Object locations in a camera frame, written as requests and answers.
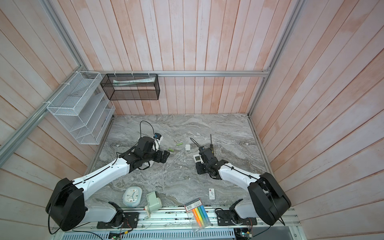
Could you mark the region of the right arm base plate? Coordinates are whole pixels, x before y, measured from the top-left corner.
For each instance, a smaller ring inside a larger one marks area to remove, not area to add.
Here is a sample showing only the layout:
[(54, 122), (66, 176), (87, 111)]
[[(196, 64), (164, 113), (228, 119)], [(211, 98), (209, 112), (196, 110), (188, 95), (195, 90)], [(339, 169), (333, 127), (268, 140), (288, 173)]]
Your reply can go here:
[(223, 210), (221, 208), (215, 209), (215, 213), (217, 215), (217, 222), (219, 226), (255, 226), (257, 225), (256, 218), (245, 218), (242, 219), (238, 216), (235, 211), (232, 210)]

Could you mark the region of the black yellow screwdriver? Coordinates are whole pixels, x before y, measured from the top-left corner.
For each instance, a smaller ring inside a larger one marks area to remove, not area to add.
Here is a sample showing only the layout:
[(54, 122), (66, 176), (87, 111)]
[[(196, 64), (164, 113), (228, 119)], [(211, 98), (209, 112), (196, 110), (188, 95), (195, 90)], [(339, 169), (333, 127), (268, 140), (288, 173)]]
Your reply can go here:
[(213, 140), (212, 140), (212, 134), (210, 134), (210, 149), (212, 153), (214, 153), (214, 145), (213, 145)]

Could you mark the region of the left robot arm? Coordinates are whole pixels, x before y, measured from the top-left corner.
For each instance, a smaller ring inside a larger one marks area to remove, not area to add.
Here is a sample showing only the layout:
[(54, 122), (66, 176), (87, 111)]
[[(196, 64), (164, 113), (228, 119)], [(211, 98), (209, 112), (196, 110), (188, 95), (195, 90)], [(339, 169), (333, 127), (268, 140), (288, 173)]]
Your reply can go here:
[(141, 137), (132, 148), (117, 154), (108, 165), (72, 181), (67, 178), (60, 180), (46, 206), (48, 219), (64, 232), (87, 222), (104, 222), (112, 228), (120, 228), (125, 217), (120, 206), (111, 201), (100, 206), (87, 206), (86, 200), (115, 179), (136, 169), (142, 170), (144, 163), (164, 164), (170, 152), (160, 149), (162, 140), (159, 133), (153, 137)]

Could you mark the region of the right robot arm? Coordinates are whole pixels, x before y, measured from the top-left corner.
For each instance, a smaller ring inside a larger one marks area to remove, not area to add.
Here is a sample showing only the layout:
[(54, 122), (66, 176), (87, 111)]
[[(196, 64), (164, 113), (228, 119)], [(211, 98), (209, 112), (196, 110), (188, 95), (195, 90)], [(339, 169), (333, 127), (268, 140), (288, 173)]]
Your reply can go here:
[(249, 201), (238, 200), (230, 207), (235, 221), (259, 217), (272, 226), (292, 206), (272, 174), (252, 174), (226, 160), (218, 161), (211, 148), (199, 147), (199, 155), (200, 160), (195, 161), (199, 175), (208, 174), (214, 180), (228, 181), (248, 191)]

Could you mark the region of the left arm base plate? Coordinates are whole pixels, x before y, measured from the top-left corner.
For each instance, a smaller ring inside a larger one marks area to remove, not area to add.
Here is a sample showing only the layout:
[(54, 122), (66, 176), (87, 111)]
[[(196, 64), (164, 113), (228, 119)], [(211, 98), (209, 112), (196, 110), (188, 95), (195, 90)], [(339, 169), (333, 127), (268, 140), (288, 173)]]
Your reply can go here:
[(138, 225), (139, 212), (124, 212), (117, 215), (108, 223), (98, 222), (97, 229), (135, 229)]

